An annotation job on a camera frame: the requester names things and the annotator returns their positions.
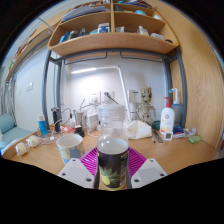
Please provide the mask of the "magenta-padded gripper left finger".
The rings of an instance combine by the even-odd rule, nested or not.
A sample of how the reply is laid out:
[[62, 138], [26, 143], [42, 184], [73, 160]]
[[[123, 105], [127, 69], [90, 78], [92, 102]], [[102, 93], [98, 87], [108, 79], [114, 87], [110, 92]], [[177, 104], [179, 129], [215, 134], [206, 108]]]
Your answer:
[[97, 171], [97, 149], [93, 148], [80, 159], [72, 158], [58, 176], [81, 187], [97, 189], [99, 187]]

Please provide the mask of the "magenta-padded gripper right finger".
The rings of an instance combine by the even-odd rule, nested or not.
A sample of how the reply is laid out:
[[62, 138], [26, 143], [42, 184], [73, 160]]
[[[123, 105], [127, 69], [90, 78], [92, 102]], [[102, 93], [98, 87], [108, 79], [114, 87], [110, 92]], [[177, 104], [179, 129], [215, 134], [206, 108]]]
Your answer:
[[128, 149], [127, 188], [136, 189], [165, 177], [167, 173], [154, 159], [146, 159], [133, 148]]

